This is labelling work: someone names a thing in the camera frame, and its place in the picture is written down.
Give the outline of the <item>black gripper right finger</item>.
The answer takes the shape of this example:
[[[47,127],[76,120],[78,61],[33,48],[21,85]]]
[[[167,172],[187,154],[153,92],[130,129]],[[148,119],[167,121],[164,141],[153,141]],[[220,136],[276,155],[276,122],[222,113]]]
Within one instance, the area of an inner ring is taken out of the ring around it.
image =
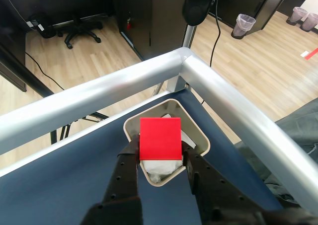
[[[264,225],[263,209],[182,142],[183,166],[203,225]]]

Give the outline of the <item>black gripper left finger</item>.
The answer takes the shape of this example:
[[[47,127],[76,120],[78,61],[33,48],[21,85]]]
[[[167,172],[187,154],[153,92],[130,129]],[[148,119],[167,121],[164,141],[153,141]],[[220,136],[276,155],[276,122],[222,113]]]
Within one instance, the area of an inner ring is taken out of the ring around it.
[[[141,225],[143,213],[138,193],[140,136],[133,139],[117,156],[117,162],[100,203],[84,216],[82,225]]]

